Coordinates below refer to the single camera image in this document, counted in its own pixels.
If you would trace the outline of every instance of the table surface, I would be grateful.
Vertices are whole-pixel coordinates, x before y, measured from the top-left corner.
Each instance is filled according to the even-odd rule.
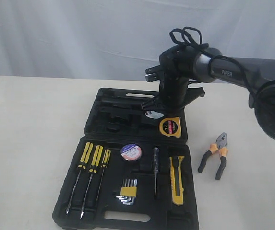
[[[185,108],[202,230],[275,229],[275,141],[248,108],[248,92],[203,84]],[[0,230],[59,230],[52,211],[97,90],[157,90],[157,83],[0,76]],[[218,156],[198,173],[222,132],[229,154],[220,181]]]

